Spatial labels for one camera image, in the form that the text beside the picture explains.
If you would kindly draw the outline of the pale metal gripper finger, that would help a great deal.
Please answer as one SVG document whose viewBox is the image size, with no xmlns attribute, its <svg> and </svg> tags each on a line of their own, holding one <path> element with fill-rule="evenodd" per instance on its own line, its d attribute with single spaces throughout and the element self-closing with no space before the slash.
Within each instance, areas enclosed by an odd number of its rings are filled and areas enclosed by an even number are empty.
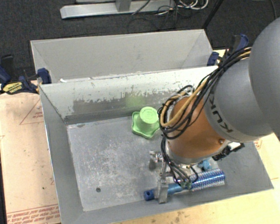
<svg viewBox="0 0 280 224">
<path fill-rule="evenodd" d="M 168 187 L 169 185 L 166 179 L 158 180 L 158 184 L 157 184 L 158 203 L 163 204 L 167 202 Z"/>
<path fill-rule="evenodd" d="M 149 170 L 152 171 L 152 170 L 155 170 L 156 166 L 157 166 L 157 163 L 158 163 L 158 160 L 157 160 L 157 152 L 155 151 L 151 151 L 149 153 L 149 156 L 150 156 L 150 159 L 149 159 Z"/>
</svg>

